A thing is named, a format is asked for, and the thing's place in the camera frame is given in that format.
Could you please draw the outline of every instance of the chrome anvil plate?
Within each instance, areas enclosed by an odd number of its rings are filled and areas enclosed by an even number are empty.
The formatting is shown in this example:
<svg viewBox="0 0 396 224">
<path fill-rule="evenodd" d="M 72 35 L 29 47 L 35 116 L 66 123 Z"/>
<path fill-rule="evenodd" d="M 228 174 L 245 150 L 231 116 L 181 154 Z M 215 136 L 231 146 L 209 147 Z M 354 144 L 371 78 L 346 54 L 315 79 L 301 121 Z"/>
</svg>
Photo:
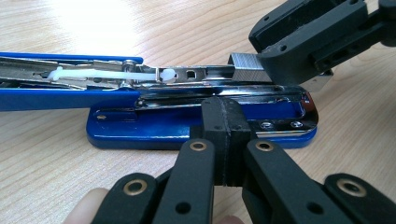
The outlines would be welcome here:
<svg viewBox="0 0 396 224">
<path fill-rule="evenodd" d="M 306 90 L 234 80 L 252 72 L 233 64 L 161 68 L 134 57 L 0 57 L 0 111 L 89 107 L 88 139 L 99 148 L 179 149 L 202 122 L 201 102 L 212 96 L 237 101 L 256 134 L 283 147 L 306 146 L 318 124 Z M 59 67 L 65 75 L 51 79 Z M 255 69 L 256 77 L 263 74 Z"/>
</svg>

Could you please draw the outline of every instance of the wood grain surface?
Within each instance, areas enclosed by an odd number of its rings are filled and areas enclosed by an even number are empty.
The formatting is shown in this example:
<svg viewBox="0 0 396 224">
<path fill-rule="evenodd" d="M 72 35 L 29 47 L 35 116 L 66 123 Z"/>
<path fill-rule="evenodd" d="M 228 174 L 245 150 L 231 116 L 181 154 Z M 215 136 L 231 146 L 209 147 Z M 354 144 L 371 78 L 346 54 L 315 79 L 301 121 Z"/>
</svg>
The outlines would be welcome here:
<svg viewBox="0 0 396 224">
<path fill-rule="evenodd" d="M 279 0 L 0 1 L 0 51 L 141 56 L 148 65 L 226 64 L 254 52 L 253 25 Z M 366 1 L 370 10 L 376 1 Z M 312 93 L 318 134 L 287 150 L 318 182 L 361 177 L 396 201 L 396 49 L 379 44 L 339 65 Z M 124 175 L 157 176 L 176 151 L 99 150 L 87 109 L 0 113 L 0 223 L 62 223 L 90 189 Z M 214 222 L 250 223 L 237 188 L 216 188 Z"/>
</svg>

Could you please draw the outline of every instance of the blue stapler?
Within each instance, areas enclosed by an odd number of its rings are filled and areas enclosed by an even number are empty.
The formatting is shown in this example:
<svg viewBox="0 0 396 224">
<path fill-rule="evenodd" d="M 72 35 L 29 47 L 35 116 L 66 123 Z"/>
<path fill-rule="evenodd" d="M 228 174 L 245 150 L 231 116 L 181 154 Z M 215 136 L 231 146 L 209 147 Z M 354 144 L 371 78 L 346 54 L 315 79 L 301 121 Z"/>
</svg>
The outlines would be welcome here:
<svg viewBox="0 0 396 224">
<path fill-rule="evenodd" d="M 0 111 L 90 108 L 87 135 L 99 148 L 179 149 L 211 96 L 237 101 L 256 134 L 282 147 L 306 146 L 318 124 L 309 92 L 275 85 L 255 54 L 150 67 L 138 57 L 2 52 L 0 87 Z"/>
</svg>

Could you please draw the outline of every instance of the wooden table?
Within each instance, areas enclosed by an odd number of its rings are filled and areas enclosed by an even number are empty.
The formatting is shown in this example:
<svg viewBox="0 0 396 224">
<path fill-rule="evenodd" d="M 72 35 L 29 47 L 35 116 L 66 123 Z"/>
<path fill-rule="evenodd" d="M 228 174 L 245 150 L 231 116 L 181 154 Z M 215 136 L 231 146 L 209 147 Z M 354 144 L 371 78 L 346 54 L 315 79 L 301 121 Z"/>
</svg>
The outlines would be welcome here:
<svg viewBox="0 0 396 224">
<path fill-rule="evenodd" d="M 283 1 L 2 1 L 0 51 L 141 56 L 148 65 L 226 64 L 254 52 L 252 26 Z M 367 1 L 370 9 L 376 1 Z M 318 134 L 288 150 L 318 182 L 359 176 L 396 201 L 396 49 L 375 45 L 339 65 L 312 93 Z M 0 113 L 0 222 L 60 223 L 93 188 L 122 176 L 157 176 L 176 151 L 99 150 L 87 109 Z M 240 189 L 216 188 L 214 221 L 249 223 Z"/>
</svg>

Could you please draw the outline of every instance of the finger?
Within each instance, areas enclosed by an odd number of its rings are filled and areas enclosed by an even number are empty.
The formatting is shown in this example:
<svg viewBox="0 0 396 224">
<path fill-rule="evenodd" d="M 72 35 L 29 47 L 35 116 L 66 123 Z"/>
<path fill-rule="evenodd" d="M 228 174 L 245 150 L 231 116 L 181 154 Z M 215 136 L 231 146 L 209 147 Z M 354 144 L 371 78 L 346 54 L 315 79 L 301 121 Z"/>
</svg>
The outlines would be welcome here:
<svg viewBox="0 0 396 224">
<path fill-rule="evenodd" d="M 222 219 L 218 224 L 244 224 L 239 217 L 228 216 Z"/>
<path fill-rule="evenodd" d="M 89 224 L 93 221 L 100 204 L 106 197 L 108 189 L 92 189 L 64 220 L 64 224 Z"/>
</svg>

